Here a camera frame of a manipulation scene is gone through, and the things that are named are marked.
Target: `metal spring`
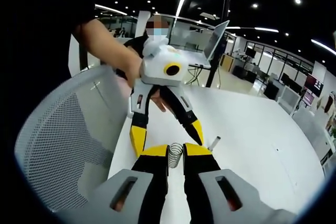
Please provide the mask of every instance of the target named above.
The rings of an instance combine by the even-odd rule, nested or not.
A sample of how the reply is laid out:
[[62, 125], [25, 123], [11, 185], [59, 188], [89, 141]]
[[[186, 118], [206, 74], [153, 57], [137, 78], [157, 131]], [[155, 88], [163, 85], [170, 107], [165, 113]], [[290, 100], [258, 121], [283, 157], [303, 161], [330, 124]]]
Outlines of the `metal spring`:
[[173, 143], [169, 146], [168, 166], [176, 168], [183, 153], [183, 146], [179, 143]]

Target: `office floor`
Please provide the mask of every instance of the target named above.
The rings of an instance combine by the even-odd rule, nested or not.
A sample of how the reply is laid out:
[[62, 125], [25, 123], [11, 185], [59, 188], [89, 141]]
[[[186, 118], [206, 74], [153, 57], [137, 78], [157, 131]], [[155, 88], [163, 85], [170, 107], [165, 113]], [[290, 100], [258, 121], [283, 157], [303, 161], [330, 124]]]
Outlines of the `office floor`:
[[[190, 80], [193, 80], [195, 70], [190, 70], [190, 72], [185, 76], [184, 82], [188, 83]], [[208, 79], [210, 71], [202, 70], [198, 76], [198, 82], [194, 81], [192, 85], [199, 85], [201, 87], [205, 87], [206, 81]], [[263, 91], [265, 89], [265, 85], [256, 80], [254, 83], [250, 83], [248, 81], [242, 80], [233, 74], [224, 71], [219, 68], [216, 72], [214, 80], [212, 82], [211, 88], [228, 90], [232, 92], [249, 94], [256, 97], [265, 97]]]

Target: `yellow camera ring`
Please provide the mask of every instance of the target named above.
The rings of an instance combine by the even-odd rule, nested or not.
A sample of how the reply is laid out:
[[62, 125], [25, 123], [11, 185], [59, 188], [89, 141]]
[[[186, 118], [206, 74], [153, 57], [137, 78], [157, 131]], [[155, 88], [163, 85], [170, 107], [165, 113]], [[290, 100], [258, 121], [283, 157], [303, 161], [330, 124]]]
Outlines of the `yellow camera ring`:
[[181, 64], [178, 63], [178, 62], [172, 62], [172, 63], [169, 63], [167, 64], [165, 67], [164, 67], [164, 73], [168, 76], [174, 76], [176, 75], [180, 69], [181, 69]]

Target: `black ceiling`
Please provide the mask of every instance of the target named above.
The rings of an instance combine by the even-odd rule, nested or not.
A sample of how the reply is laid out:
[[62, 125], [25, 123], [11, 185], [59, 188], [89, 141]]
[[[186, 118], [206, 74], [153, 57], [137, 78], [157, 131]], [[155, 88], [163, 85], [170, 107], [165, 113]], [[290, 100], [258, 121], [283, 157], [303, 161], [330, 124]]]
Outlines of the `black ceiling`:
[[[101, 4], [136, 15], [139, 10], [150, 10], [175, 15], [180, 0], [96, 0]], [[251, 7], [258, 3], [258, 8]], [[274, 45], [300, 55], [312, 62], [325, 60], [325, 65], [336, 74], [336, 56], [313, 44], [310, 39], [335, 48], [332, 33], [336, 30], [336, 0], [302, 0], [300, 6], [294, 0], [231, 0], [230, 26], [266, 27], [279, 30], [279, 33], [256, 31], [253, 29], [233, 30], [237, 35], [246, 35], [247, 39]], [[204, 20], [201, 12], [221, 17], [223, 0], [186, 0], [180, 16], [202, 20], [217, 25], [219, 20]]]

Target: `white table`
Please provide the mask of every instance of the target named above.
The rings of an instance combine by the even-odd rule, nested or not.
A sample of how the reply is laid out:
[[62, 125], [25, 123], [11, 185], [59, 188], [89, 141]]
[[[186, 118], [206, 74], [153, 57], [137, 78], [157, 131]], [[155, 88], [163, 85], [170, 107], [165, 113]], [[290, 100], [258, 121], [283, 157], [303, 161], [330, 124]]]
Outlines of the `white table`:
[[[213, 151], [221, 169], [231, 169], [256, 187], [261, 201], [274, 209], [297, 214], [309, 202], [324, 180], [322, 167], [304, 133], [275, 101], [196, 86], [184, 91], [202, 124], [205, 146], [216, 136], [222, 138]], [[130, 124], [127, 118], [109, 178], [131, 169], [136, 160]], [[173, 142], [193, 143], [171, 113], [162, 113], [151, 102], [145, 147]], [[182, 160], [170, 169], [168, 183], [161, 223], [189, 223]]]

